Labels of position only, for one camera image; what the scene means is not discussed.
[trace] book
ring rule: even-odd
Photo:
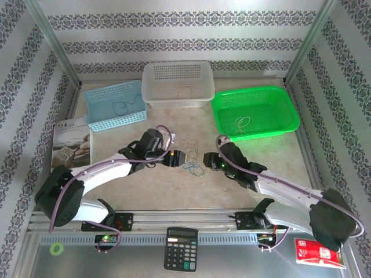
[[[90,165],[90,147],[91,131],[84,117],[56,122],[51,171],[59,165],[68,169]]]

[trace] white basket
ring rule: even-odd
[[[141,93],[153,108],[204,107],[215,96],[211,66],[206,61],[147,64]]]

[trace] blue basket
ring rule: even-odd
[[[139,80],[86,91],[86,123],[94,131],[147,119]]]

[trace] calculator keypad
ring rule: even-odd
[[[195,241],[187,241],[184,244],[167,243],[164,267],[171,270],[194,271],[196,254],[197,242]]]

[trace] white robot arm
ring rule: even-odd
[[[218,136],[218,153],[206,153],[206,167],[223,171],[229,179],[241,187],[269,195],[248,219],[237,219],[239,223],[250,222],[251,226],[265,228],[284,225],[313,235],[327,248],[338,251],[355,232],[357,224],[363,233],[363,225],[353,215],[342,195],[334,189],[324,192],[294,184],[277,176],[265,166],[248,162],[241,150],[225,136]]]
[[[55,226],[63,226],[70,221],[91,221],[111,226],[114,215],[110,212],[113,209],[104,200],[92,201],[83,196],[108,181],[134,174],[149,163],[169,167],[184,164],[184,152],[167,151],[174,136],[161,129],[148,129],[140,141],[130,143],[104,161],[72,169],[59,166],[36,194],[35,202],[54,221]]]

